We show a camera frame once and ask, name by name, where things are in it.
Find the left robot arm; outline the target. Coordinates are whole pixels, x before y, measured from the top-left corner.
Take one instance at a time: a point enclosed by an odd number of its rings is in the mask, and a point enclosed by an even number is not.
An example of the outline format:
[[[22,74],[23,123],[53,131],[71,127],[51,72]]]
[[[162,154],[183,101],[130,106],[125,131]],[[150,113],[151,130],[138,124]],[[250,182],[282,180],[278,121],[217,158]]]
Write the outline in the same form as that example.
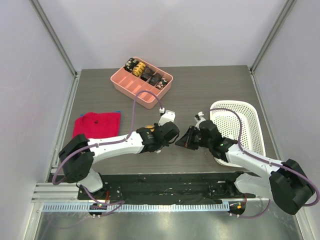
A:
[[[174,143],[179,136],[178,127],[172,122],[155,124],[151,128],[141,127],[131,134],[87,139],[77,135],[59,153],[64,183],[78,183],[89,191],[93,198],[100,200],[107,192],[101,175],[92,165],[112,157],[126,154],[159,152],[163,147]]]

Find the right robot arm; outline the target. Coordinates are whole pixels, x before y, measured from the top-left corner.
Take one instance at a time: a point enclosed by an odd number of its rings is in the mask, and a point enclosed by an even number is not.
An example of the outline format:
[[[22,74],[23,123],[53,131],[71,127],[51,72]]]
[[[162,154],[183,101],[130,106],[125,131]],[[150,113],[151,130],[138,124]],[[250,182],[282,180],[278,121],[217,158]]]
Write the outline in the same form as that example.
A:
[[[211,120],[190,126],[177,146],[197,150],[207,148],[218,160],[250,171],[226,184],[226,193],[233,198],[251,193],[268,198],[281,210],[295,215],[302,207],[311,207],[320,200],[320,191],[294,160],[276,160],[243,148],[239,141],[223,137]]]

